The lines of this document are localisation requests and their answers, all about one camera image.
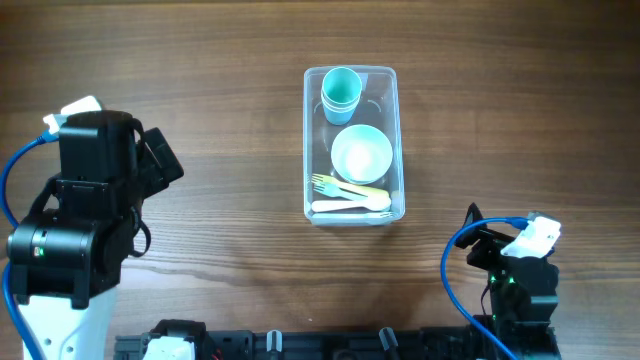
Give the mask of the pink plastic spoon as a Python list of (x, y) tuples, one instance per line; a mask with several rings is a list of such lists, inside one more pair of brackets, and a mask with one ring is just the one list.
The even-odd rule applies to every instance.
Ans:
[(389, 197), (367, 197), (362, 200), (318, 200), (311, 204), (313, 212), (331, 212), (353, 208), (383, 211), (391, 205)]

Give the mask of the yellow plastic fork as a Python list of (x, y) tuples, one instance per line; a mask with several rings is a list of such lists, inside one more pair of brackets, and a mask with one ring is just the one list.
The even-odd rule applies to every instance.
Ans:
[(347, 182), (342, 182), (332, 176), (322, 175), (322, 174), (312, 174), (311, 182), (313, 184), (326, 183), (335, 185), (342, 190), (351, 191), (356, 194), (365, 195), (365, 196), (386, 196), (389, 197), (389, 193), (386, 190), (377, 189), (368, 186), (356, 185)]

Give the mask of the blue plastic bowl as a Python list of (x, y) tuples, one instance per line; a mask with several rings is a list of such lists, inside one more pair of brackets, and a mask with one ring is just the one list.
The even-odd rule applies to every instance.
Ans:
[(364, 185), (381, 179), (390, 169), (394, 150), (378, 128), (358, 124), (339, 132), (331, 146), (334, 170), (347, 182)]

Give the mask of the green plastic fork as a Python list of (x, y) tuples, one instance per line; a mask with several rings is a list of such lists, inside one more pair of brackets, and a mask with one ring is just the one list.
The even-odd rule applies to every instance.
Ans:
[(324, 196), (331, 198), (344, 198), (351, 201), (360, 201), (365, 200), (365, 195), (360, 195), (352, 192), (348, 192), (339, 188), (337, 185), (328, 184), (324, 182), (320, 182), (317, 184), (313, 184), (313, 190), (318, 192)]

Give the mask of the blue plastic cup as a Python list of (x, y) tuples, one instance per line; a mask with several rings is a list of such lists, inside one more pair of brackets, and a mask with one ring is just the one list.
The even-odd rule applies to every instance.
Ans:
[(329, 106), (323, 106), (323, 110), (325, 117), (329, 123), (336, 126), (342, 126), (351, 120), (356, 107), (332, 108)]

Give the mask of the pink plastic cup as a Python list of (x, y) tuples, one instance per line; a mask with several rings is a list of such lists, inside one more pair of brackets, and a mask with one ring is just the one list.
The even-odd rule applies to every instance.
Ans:
[(338, 104), (336, 102), (331, 101), (330, 99), (326, 98), (326, 97), (322, 97), (322, 104), (323, 106), (330, 112), (336, 112), (336, 113), (345, 113), (345, 112), (350, 112), (350, 111), (354, 111), (355, 108), (358, 106), (359, 102), (360, 102), (360, 98), (356, 98), (354, 101), (349, 102), (347, 104)]

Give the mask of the green plastic cup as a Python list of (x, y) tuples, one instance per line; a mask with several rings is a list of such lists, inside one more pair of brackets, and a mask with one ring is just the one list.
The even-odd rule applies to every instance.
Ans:
[(351, 68), (335, 67), (323, 78), (321, 91), (331, 106), (348, 107), (356, 103), (362, 93), (360, 76)]

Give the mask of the light blue plastic fork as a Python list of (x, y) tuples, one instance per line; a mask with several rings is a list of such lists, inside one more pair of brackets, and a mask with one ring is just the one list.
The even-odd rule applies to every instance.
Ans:
[(332, 221), (341, 221), (341, 220), (353, 220), (353, 221), (365, 221), (369, 219), (386, 219), (386, 218), (394, 218), (395, 214), (390, 211), (386, 212), (366, 212), (366, 213), (351, 213), (351, 214), (342, 214), (342, 213), (315, 213), (312, 215), (313, 219), (318, 220), (332, 220)]

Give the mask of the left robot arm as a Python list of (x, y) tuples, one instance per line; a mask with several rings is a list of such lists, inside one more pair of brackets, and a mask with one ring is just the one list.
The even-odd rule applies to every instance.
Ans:
[(55, 114), (34, 146), (55, 142), (60, 171), (12, 222), (2, 291), (27, 359), (100, 359), (121, 266), (141, 257), (145, 199), (184, 170), (157, 128), (113, 110)]

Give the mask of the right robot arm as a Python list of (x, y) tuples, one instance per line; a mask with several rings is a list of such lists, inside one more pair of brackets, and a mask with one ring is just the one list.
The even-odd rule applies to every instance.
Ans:
[(559, 269), (549, 262), (561, 223), (541, 212), (501, 221), (519, 230), (510, 236), (489, 228), (479, 207), (468, 207), (463, 232), (454, 240), (469, 248), (467, 264), (487, 272), (491, 313), (476, 316), (477, 359), (559, 359), (551, 316), (558, 306)]

